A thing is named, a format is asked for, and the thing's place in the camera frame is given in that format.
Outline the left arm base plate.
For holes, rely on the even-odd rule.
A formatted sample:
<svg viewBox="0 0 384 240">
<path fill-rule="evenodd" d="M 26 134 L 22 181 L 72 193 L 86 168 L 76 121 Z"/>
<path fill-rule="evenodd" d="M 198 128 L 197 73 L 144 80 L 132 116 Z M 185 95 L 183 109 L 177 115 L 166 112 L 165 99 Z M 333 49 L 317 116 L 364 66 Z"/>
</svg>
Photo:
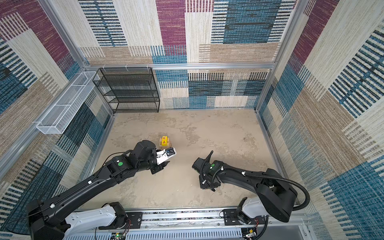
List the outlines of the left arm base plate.
<svg viewBox="0 0 384 240">
<path fill-rule="evenodd" d="M 98 227 L 98 230 L 128 230 L 139 229 L 142 224 L 143 212 L 128 212 L 118 215 L 115 220 L 106 227 Z"/>
</svg>

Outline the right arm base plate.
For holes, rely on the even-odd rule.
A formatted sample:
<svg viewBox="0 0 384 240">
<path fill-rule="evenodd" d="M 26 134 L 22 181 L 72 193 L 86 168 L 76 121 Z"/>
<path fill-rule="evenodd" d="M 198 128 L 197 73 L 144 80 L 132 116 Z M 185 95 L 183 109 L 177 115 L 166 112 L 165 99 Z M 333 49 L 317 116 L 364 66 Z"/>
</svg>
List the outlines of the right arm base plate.
<svg viewBox="0 0 384 240">
<path fill-rule="evenodd" d="M 258 216 L 252 220 L 240 220 L 236 213 L 236 209 L 223 209 L 219 216 L 223 218 L 225 226 L 236 226 L 236 225 L 264 225 L 266 222 L 265 216 Z"/>
</svg>

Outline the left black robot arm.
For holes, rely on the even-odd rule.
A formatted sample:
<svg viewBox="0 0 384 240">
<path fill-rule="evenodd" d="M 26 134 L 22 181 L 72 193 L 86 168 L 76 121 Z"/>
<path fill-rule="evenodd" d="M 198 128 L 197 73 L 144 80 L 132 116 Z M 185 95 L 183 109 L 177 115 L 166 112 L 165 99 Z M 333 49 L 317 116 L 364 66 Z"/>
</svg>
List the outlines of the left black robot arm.
<svg viewBox="0 0 384 240">
<path fill-rule="evenodd" d="M 148 140 L 140 141 L 132 150 L 112 154 L 104 165 L 87 179 L 67 191 L 45 201 L 33 200 L 27 205 L 30 236 L 33 240 L 63 240 L 90 229 L 126 230 L 132 222 L 118 202 L 77 213 L 76 209 L 101 192 L 149 170 L 163 170 L 176 155 L 174 148 L 158 150 Z"/>
</svg>

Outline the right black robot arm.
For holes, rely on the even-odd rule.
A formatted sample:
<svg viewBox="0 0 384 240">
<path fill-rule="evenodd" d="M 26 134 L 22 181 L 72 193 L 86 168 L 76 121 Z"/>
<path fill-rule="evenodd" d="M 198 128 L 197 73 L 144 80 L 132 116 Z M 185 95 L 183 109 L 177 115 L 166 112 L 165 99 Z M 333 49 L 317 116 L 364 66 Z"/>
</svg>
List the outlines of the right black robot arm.
<svg viewBox="0 0 384 240">
<path fill-rule="evenodd" d="M 250 224 L 253 219 L 269 215 L 287 223 L 294 210 L 297 191 L 273 169 L 266 172 L 250 172 L 234 168 L 221 161 L 209 161 L 198 158 L 192 168 L 199 173 L 201 189 L 210 189 L 231 184 L 257 195 L 256 198 L 244 197 L 239 203 L 234 217 L 240 223 Z"/>
</svg>

